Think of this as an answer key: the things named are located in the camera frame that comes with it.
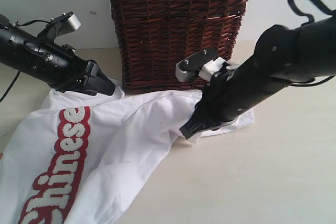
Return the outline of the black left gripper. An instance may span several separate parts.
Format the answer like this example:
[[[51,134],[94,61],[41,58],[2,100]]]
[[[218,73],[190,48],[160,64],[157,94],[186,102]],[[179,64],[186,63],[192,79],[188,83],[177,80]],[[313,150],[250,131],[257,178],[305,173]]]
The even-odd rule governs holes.
[[[92,60],[77,57],[73,48],[59,47],[41,41],[25,40],[25,52],[30,56],[24,73],[61,91],[87,95],[113,95],[116,85]]]

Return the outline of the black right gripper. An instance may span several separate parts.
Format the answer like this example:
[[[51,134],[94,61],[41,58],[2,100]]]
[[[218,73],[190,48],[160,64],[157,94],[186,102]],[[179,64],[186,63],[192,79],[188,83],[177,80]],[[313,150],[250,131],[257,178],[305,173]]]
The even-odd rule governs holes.
[[[232,125],[239,115],[289,85],[287,80],[262,74],[253,60],[247,60],[231,76],[217,77],[204,89],[194,114],[179,131],[188,140],[197,133]]]

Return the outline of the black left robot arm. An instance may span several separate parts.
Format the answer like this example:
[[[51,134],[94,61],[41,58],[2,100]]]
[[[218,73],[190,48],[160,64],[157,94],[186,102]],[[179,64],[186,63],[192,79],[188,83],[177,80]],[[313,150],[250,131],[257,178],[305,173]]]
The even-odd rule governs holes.
[[[80,27],[75,14],[63,13],[45,24],[46,27],[34,36],[24,31],[22,24],[1,16],[1,63],[59,92],[113,95],[115,84],[94,60],[83,60],[76,56],[72,46],[55,43],[57,37]]]

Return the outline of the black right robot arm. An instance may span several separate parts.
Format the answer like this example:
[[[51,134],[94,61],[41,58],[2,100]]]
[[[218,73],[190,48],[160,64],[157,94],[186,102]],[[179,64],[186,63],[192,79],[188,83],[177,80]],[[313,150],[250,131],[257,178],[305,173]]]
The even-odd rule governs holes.
[[[233,124],[240,115],[277,92],[318,85],[335,76],[335,19],[296,29],[274,25],[259,37],[253,54],[237,65],[205,49],[176,65],[184,82],[207,82],[191,118],[180,128],[185,138]]]

